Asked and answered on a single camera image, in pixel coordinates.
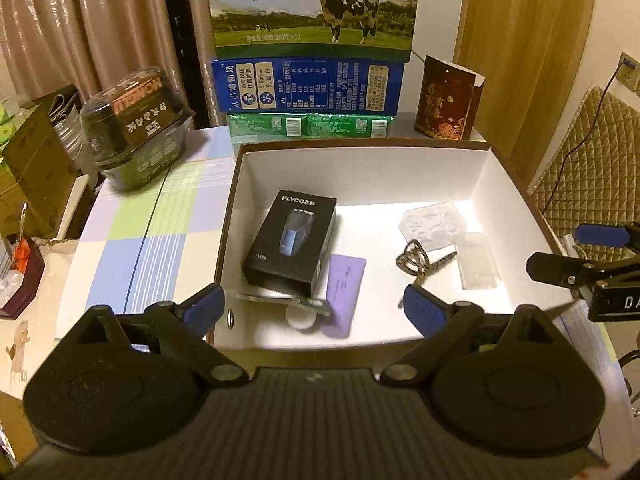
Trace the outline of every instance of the white bottle cap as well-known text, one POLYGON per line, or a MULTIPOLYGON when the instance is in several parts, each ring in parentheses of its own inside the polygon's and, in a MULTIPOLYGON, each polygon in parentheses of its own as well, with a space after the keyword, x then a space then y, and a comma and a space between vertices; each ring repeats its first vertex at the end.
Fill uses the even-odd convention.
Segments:
POLYGON ((309 330, 315 323, 318 314, 306 308, 300 308, 293 304, 287 307, 284 318, 287 324, 296 330, 309 330))

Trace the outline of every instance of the dark red box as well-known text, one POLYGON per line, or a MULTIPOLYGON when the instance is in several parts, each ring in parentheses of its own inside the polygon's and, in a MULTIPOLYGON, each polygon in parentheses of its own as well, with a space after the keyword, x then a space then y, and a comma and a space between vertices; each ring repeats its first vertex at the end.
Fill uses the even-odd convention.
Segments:
POLYGON ((14 292, 5 306, 0 309, 0 319, 18 319, 18 316, 38 293, 38 287, 44 272, 44 260, 36 243, 30 238, 27 238, 27 243, 31 249, 31 254, 29 254, 27 270, 24 273, 22 285, 14 292))

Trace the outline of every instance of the blue milk box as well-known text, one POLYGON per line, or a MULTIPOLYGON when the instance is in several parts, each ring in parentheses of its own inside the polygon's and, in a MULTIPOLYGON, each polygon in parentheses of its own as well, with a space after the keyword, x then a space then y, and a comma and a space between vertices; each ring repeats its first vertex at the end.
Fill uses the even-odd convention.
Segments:
POLYGON ((394 116, 404 63, 283 57, 211 63, 223 112, 357 113, 394 116))

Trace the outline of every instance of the quilted cushion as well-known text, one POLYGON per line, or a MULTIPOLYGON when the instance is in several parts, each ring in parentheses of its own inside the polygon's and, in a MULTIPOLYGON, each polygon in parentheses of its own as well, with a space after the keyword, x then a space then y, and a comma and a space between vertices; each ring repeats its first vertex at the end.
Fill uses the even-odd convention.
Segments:
MULTIPOLYGON (((562 146, 531 195, 542 211, 558 179, 562 159, 589 131, 602 88, 587 92, 562 146)), ((640 113, 607 93, 593 133, 564 165, 558 190, 545 218, 558 237, 579 224, 621 224, 640 219, 640 113)), ((629 250, 583 245, 600 262, 628 258, 629 250)))

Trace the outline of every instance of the wall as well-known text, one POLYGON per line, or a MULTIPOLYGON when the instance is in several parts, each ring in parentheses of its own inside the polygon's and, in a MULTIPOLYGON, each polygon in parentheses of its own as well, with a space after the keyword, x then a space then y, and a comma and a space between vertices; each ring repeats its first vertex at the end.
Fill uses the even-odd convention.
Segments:
MULTIPOLYGON (((413 48, 420 56, 453 60, 461 8, 462 0, 418 0, 413 48)), ((400 113, 412 116, 411 122, 418 107, 423 71, 422 62, 412 54, 404 66, 399 105, 400 113)))
POLYGON ((11 82, 11 76, 9 76, 9 70, 4 61, 4 55, 2 54, 2 50, 0 50, 0 97, 14 94, 14 84, 11 82))
MULTIPOLYGON (((640 0, 595 0, 589 35, 574 87, 532 185, 556 154, 584 94, 595 84, 604 88, 623 50, 640 60, 640 0)), ((612 83, 610 92, 640 110, 640 98, 618 81, 612 83)))

